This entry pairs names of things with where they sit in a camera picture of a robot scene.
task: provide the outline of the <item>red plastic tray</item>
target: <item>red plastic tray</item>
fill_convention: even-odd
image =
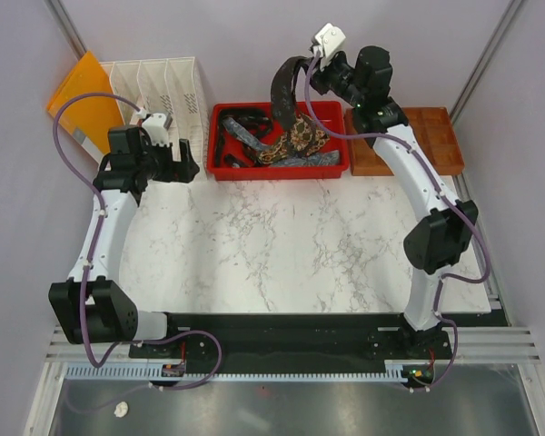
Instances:
[[[299,108],[305,114],[308,114],[304,102],[298,103]],[[208,143],[208,172],[214,174],[216,180],[280,180],[280,179],[338,179],[343,171],[349,167],[349,150],[347,141],[343,139],[330,138],[327,144],[321,149],[322,152],[331,152],[339,150],[341,161],[334,166],[304,166],[296,168],[278,168],[278,167],[257,167],[257,168],[231,168],[220,162],[220,165],[214,165],[214,147],[217,140],[218,114],[222,109],[233,107],[253,106],[263,109],[268,116],[271,116],[270,103],[235,103],[235,104],[217,104],[212,113],[210,124],[210,141]],[[312,108],[321,121],[334,132],[345,134],[343,124],[342,106],[339,102],[312,102]],[[275,139],[282,134],[282,128],[277,123],[274,124],[274,130],[265,136],[262,141],[264,144],[272,144]],[[233,154],[238,159],[247,164],[252,163],[244,157],[241,143],[232,138],[228,132],[224,132],[225,143],[223,157],[228,153]]]

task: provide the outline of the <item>white sorting rack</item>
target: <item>white sorting rack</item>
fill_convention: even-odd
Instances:
[[[205,168],[208,148],[208,107],[195,57],[102,62],[115,94],[137,102],[150,112],[169,114],[173,158],[180,158],[178,141],[188,139],[193,159]],[[119,103],[124,123],[134,109]]]

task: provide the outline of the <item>white backdrop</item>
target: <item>white backdrop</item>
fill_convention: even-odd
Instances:
[[[268,101],[288,57],[306,55],[327,22],[391,52],[392,95],[451,107],[508,0],[64,0],[102,61],[195,55],[209,104]]]

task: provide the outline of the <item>red wire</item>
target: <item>red wire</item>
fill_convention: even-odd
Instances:
[[[428,351],[430,352],[430,365],[428,365],[428,369],[426,371],[431,370],[434,367],[434,362],[436,362],[436,354],[434,354],[434,350],[430,348]]]

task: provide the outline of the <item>metal floor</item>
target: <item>metal floor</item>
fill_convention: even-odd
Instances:
[[[66,381],[89,408],[141,382]],[[213,382],[180,392],[139,391],[79,415],[59,402],[51,435],[537,435],[520,376],[510,365],[456,366],[431,393],[362,382]]]

